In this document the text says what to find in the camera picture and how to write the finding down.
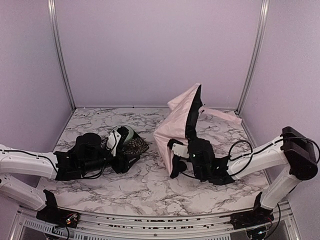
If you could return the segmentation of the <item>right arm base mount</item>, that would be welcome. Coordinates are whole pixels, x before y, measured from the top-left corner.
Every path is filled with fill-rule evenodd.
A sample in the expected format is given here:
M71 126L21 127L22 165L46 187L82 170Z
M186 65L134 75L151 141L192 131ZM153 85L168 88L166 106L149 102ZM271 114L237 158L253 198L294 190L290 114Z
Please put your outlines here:
M235 230L262 225L274 219L273 211L262 207L230 215L230 223Z

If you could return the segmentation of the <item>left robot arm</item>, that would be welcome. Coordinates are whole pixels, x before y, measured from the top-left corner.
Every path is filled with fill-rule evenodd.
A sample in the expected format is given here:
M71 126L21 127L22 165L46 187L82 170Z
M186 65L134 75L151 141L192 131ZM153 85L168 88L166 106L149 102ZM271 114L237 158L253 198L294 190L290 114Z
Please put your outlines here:
M55 181L93 180L105 168L126 173L140 159L138 154L125 153L124 137L112 132L106 144L96 133L85 133L76 138L67 152L27 152L5 145L0 147L0 192L23 206L41 211L48 206L57 207L55 195L38 190L16 178L13 174L40 176Z

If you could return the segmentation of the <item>pink and black umbrella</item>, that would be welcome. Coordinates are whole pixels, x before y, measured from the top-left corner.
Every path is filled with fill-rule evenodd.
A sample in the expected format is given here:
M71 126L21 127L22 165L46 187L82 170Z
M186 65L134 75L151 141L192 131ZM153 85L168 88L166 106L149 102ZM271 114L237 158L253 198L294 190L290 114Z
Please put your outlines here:
M235 115L203 106L201 90L202 85L196 83L169 101L167 105L170 113L153 133L158 152L171 178L176 178L179 174L179 161L173 160L174 153L168 143L171 139L174 139L186 146L189 140L196 138L196 125L199 115L214 116L237 125L242 122Z

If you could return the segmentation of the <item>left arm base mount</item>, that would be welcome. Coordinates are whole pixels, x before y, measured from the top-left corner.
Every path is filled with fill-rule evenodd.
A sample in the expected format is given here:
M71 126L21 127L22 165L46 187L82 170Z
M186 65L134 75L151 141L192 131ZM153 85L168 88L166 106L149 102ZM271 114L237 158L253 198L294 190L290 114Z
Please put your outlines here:
M38 220L56 224L60 227L76 228L79 223L80 213L60 208L46 206L36 214Z

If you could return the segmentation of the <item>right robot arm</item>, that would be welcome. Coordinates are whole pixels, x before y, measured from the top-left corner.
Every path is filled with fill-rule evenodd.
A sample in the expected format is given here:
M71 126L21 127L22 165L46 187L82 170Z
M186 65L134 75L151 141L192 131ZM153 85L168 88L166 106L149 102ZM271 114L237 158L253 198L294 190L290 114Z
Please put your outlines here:
M318 144L294 128L287 126L280 136L259 147L232 156L217 158L208 140L192 138L188 144L170 139L167 147L172 152L172 177L183 173L186 159L192 164L193 178L223 186L249 174L283 165L282 172L255 200L253 212L270 213L299 183L314 178L318 173L320 154Z

